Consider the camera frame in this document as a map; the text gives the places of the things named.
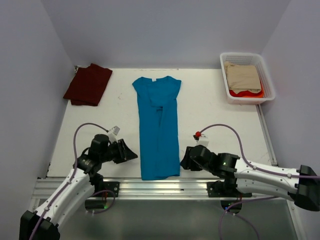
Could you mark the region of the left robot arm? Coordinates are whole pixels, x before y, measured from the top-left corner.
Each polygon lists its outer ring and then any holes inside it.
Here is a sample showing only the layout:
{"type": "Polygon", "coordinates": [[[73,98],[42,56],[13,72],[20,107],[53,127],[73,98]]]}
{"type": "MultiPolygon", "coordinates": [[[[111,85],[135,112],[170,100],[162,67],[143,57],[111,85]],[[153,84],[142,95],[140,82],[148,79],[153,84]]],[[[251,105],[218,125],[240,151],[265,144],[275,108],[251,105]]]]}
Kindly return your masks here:
{"type": "Polygon", "coordinates": [[[109,134],[97,134],[89,147],[82,151],[65,180],[54,193],[35,210],[27,210],[20,218],[19,239],[58,240],[59,230],[88,198],[115,199],[118,192],[106,187],[99,174],[102,164],[125,163],[138,156],[123,139],[109,134]]]}

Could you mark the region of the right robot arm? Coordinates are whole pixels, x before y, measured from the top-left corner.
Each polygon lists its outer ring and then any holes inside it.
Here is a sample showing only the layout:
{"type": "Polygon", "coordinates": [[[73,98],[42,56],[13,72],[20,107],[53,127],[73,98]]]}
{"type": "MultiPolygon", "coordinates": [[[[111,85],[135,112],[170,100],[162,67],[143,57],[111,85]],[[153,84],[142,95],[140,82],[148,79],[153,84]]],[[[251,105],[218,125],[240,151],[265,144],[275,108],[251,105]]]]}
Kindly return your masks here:
{"type": "Polygon", "coordinates": [[[231,153],[215,154],[203,145],[189,146],[180,163],[185,170],[207,171],[220,179],[207,183],[209,197],[269,195],[294,202],[301,209],[320,210],[320,177],[300,168],[262,166],[231,153]]]}

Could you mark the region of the blue t shirt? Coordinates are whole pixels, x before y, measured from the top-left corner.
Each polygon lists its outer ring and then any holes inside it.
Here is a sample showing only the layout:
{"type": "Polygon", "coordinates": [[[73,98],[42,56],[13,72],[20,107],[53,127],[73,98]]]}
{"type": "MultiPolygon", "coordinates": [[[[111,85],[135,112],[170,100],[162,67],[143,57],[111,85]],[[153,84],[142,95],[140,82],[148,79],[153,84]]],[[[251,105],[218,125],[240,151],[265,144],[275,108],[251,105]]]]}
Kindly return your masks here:
{"type": "Polygon", "coordinates": [[[132,84],[139,115],[140,171],[144,181],[180,175],[177,97],[181,80],[140,77],[132,84]]]}

